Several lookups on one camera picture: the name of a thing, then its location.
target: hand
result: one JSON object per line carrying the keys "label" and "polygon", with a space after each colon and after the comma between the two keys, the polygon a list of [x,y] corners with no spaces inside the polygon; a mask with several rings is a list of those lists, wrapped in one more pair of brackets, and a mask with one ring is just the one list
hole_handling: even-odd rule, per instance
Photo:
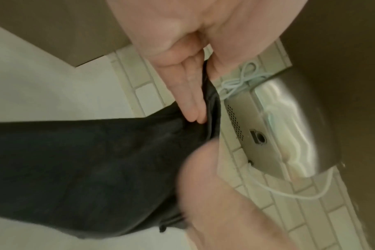
{"label": "hand", "polygon": [[206,121],[203,48],[211,80],[269,46],[306,0],[108,0],[140,54],[173,94],[188,121]]}
{"label": "hand", "polygon": [[216,175],[219,142],[211,141],[185,162],[178,180],[180,207],[198,250],[296,250],[287,235],[252,201]]}

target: black fabric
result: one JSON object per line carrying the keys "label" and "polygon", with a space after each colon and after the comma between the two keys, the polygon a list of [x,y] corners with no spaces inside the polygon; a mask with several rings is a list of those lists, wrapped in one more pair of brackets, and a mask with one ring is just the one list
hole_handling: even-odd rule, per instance
{"label": "black fabric", "polygon": [[0,123],[0,217],[105,238],[185,227],[176,178],[220,132],[218,93],[203,73],[208,122],[176,103],[136,119]]}

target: white wall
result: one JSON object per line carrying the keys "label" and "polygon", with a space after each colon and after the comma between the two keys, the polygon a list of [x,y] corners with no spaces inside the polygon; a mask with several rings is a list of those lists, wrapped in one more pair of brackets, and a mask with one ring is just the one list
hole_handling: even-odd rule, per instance
{"label": "white wall", "polygon": [[[0,28],[0,121],[133,117],[106,56],[73,68]],[[107,240],[79,240],[0,219],[0,250],[189,250],[185,234],[153,228]]]}

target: tiled wall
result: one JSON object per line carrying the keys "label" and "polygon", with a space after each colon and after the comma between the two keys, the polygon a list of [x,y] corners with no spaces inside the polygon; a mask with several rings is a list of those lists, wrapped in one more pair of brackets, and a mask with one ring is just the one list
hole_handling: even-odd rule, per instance
{"label": "tiled wall", "polygon": [[[207,47],[206,58],[211,53],[211,48]],[[174,101],[152,66],[143,60],[132,46],[120,49],[108,57],[136,117],[148,116]],[[271,73],[291,66],[280,40],[268,47],[255,60],[260,64],[260,70]],[[219,86],[223,80],[239,77],[239,73],[238,68],[214,82],[214,85]],[[248,172],[247,158],[224,105],[219,157],[218,174],[288,232],[301,250],[370,249],[337,169],[329,192],[315,201],[298,201],[273,195],[255,185]],[[254,170],[252,174],[256,180],[271,188],[308,196],[322,190],[326,180],[326,173],[292,184],[264,175],[258,170]]]}

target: black garment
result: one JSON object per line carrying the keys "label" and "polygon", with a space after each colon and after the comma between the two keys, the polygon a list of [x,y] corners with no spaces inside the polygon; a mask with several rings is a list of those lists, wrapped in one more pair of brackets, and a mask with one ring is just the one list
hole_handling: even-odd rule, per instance
{"label": "black garment", "polygon": [[105,238],[183,228],[176,178],[220,132],[218,93],[203,73],[208,122],[176,103],[136,119],[0,123],[0,217]]}

